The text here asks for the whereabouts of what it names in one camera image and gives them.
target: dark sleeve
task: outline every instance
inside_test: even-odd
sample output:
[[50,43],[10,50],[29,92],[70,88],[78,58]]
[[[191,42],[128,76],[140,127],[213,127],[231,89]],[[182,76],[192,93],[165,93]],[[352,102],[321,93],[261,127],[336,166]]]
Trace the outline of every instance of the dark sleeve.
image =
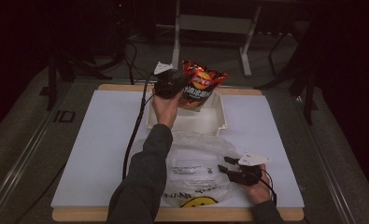
[[143,151],[136,153],[129,173],[111,197],[106,223],[153,223],[166,185],[166,156],[172,146],[170,129],[152,128]]
[[284,221],[277,211],[274,202],[267,201],[256,204],[251,212],[257,224],[283,224]]

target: gray carpet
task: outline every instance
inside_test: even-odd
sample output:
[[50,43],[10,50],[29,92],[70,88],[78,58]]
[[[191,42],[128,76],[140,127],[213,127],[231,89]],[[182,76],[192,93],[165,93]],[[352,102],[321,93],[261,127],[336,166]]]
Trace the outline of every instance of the gray carpet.
[[[207,41],[199,43],[193,40],[196,39],[193,36],[194,33],[183,34],[181,57],[228,72],[230,76],[224,82],[225,86],[251,88],[273,78],[266,58],[268,50],[276,41],[272,36],[256,35],[251,42],[248,55],[252,77],[243,76],[238,49],[236,44],[232,44],[240,36],[223,36],[228,38],[223,44]],[[138,35],[133,38],[133,43],[137,50],[135,66],[139,73],[153,71],[158,61],[171,61],[171,32],[163,33],[154,41],[145,40]],[[295,41],[289,36],[285,37],[274,54],[278,69],[290,58],[294,48]],[[126,52],[129,58],[135,55],[135,49],[131,46],[127,47]],[[134,70],[135,79],[141,78],[139,73]],[[14,223],[36,201],[64,165],[91,100],[92,91],[101,83],[129,81],[129,70],[124,63],[116,69],[106,71],[106,75],[114,78],[103,81],[82,74],[72,84],[59,82],[62,101],[48,112],[47,97],[38,95],[41,88],[47,85],[48,73],[45,70],[34,78],[0,124],[0,186],[15,161],[29,147],[28,144],[35,149],[16,188],[7,202],[2,204],[0,223]],[[291,80],[270,91],[263,91],[263,94],[271,106],[303,194],[306,218],[312,224],[369,224],[369,186],[345,136],[324,103],[320,90],[316,89],[314,97],[319,110],[312,112],[314,125],[309,126],[302,116],[303,105],[287,92],[290,84]],[[57,110],[75,111],[76,118],[71,123],[53,122]],[[39,141],[36,141],[32,136],[38,126],[46,121],[48,125],[39,135]],[[59,178],[21,223],[55,223],[51,218],[50,202],[58,181]]]

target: person's arm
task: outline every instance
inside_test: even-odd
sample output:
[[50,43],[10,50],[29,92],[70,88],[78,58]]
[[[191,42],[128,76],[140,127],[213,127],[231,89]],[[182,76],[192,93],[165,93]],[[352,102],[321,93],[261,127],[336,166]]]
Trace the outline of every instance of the person's arm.
[[173,142],[171,128],[181,93],[173,99],[154,96],[154,125],[143,151],[136,153],[126,178],[111,197],[106,223],[153,223],[166,184],[166,156]]
[[[265,170],[265,165],[262,164],[261,168]],[[266,173],[263,172],[263,181],[269,184],[269,179]],[[250,200],[255,203],[251,209],[251,213],[254,217],[254,221],[257,224],[283,224],[284,221],[277,211],[277,207],[274,202],[271,201],[271,192],[263,182],[259,181],[252,186],[242,185],[245,192],[248,194]]]

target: white container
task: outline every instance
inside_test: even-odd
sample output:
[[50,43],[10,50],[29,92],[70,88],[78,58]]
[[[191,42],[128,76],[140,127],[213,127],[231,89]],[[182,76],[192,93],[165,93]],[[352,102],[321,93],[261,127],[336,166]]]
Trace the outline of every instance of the white container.
[[[155,111],[149,104],[149,114],[147,118],[147,128],[151,129],[157,123]],[[227,129],[224,107],[220,93],[213,91],[200,112],[194,112],[179,108],[177,118],[172,131],[187,131],[194,133],[205,133],[218,136],[221,129]]]

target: chip bag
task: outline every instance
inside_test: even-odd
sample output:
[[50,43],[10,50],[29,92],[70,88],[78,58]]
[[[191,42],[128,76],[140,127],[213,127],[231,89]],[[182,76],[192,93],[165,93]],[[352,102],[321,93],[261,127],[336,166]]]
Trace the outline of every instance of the chip bag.
[[178,107],[199,112],[213,90],[228,77],[228,74],[208,69],[189,60],[182,60],[182,63],[183,76],[190,76],[191,79],[184,87]]

